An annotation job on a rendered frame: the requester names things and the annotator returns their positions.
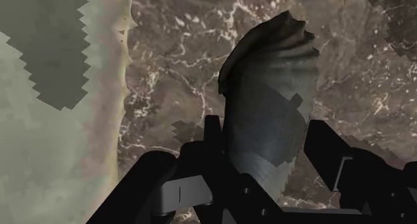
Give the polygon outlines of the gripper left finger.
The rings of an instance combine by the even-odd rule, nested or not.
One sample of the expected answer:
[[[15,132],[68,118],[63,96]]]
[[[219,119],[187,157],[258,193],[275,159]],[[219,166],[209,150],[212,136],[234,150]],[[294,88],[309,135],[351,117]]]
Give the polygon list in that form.
[[[170,224],[194,207],[202,224],[276,224],[277,204],[222,153],[218,116],[204,120],[204,138],[179,156],[144,153],[86,224]]]

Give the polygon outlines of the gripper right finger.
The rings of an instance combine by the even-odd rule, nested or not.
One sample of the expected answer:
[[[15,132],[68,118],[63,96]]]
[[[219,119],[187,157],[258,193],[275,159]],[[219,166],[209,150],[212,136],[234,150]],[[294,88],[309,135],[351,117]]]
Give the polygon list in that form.
[[[322,120],[310,120],[303,151],[327,188],[340,193],[334,224],[417,224],[417,161],[392,167]]]

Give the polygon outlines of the grey ribbed vase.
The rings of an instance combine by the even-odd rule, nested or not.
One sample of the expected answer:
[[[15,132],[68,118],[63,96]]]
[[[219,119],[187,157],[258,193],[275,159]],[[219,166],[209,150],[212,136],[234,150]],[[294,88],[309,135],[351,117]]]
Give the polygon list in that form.
[[[319,51],[305,26],[289,11],[257,25],[219,72],[227,157],[274,201],[303,145],[317,87]]]

